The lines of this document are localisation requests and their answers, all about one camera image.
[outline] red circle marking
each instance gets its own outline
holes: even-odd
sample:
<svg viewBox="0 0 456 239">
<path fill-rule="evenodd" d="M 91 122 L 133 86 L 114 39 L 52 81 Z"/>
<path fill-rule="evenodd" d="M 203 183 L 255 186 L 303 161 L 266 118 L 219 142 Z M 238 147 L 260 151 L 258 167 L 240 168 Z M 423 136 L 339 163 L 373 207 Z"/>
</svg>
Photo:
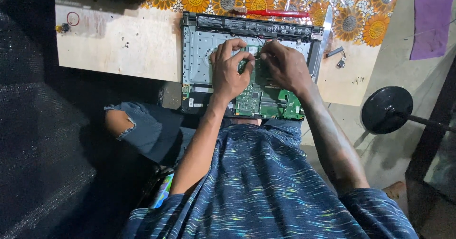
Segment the red circle marking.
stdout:
<svg viewBox="0 0 456 239">
<path fill-rule="evenodd" d="M 68 18 L 69 18 L 69 16 L 70 16 L 71 13 L 77 15 L 77 23 L 76 23 L 76 24 L 72 24 L 72 23 L 70 23 L 70 21 L 68 21 Z M 69 13 L 66 15 L 66 22 L 67 22 L 69 25 L 71 25 L 71 26 L 77 26 L 77 25 L 79 24 L 79 15 L 78 15 L 76 12 L 73 12 L 73 11 L 72 11 L 72 12 L 69 12 Z"/>
</svg>

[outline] black stand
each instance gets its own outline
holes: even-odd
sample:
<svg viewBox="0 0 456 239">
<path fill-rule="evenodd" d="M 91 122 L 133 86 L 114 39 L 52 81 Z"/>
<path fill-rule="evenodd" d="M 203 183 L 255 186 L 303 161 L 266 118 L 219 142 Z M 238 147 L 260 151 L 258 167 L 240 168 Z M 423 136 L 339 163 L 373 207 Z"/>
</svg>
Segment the black stand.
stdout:
<svg viewBox="0 0 456 239">
<path fill-rule="evenodd" d="M 401 87 L 388 86 L 374 92 L 364 103 L 361 121 L 366 130 L 373 134 L 386 134 L 396 131 L 407 120 L 456 133 L 456 128 L 413 116 L 411 115 L 412 111 L 413 99 L 410 93 Z"/>
</svg>

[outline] red tool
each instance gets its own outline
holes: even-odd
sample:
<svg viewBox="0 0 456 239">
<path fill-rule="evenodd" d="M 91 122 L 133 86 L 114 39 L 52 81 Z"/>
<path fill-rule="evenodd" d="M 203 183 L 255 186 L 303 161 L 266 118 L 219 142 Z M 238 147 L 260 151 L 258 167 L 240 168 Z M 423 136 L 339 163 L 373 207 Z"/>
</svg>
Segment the red tool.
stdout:
<svg viewBox="0 0 456 239">
<path fill-rule="evenodd" d="M 303 18 L 303 17 L 309 17 L 310 14 L 309 12 L 304 12 L 304 11 L 294 11 L 294 10 L 274 10 L 274 9 L 263 9 L 263 10 L 247 10 L 247 8 L 242 7 L 242 8 L 234 8 L 232 10 L 232 13 L 238 14 L 238 15 L 260 15 L 260 16 L 282 16 L 282 17 L 297 17 L 297 18 Z"/>
</svg>

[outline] man's left hand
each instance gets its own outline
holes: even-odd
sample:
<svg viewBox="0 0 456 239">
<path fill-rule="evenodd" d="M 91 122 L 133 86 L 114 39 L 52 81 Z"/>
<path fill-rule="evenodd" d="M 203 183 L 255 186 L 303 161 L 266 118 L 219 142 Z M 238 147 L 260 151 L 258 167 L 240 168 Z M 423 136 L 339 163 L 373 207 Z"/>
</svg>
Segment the man's left hand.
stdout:
<svg viewBox="0 0 456 239">
<path fill-rule="evenodd" d="M 212 53 L 212 85 L 214 87 L 213 96 L 227 105 L 233 98 L 239 96 L 250 83 L 250 75 L 254 69 L 255 58 L 252 54 L 239 51 L 231 56 L 232 51 L 246 47 L 242 39 L 230 39 L 220 44 L 216 52 Z M 242 74 L 238 73 L 239 62 L 248 59 L 245 70 Z"/>
</svg>

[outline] sunflower pattern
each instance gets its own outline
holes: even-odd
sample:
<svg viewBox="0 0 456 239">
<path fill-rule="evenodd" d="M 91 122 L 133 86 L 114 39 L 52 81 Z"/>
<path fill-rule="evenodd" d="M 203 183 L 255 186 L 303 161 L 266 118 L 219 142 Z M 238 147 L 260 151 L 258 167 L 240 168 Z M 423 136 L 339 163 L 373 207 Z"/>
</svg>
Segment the sunflower pattern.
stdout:
<svg viewBox="0 0 456 239">
<path fill-rule="evenodd" d="M 333 9 L 333 37 L 353 44 L 376 47 L 383 42 L 396 2 L 397 0 L 145 0 L 141 7 L 231 15 L 230 11 L 235 7 L 259 10 L 285 9 L 288 6 L 289 10 L 308 11 L 311 16 L 306 19 L 257 15 L 247 17 L 323 26 L 326 10 L 330 6 Z"/>
</svg>

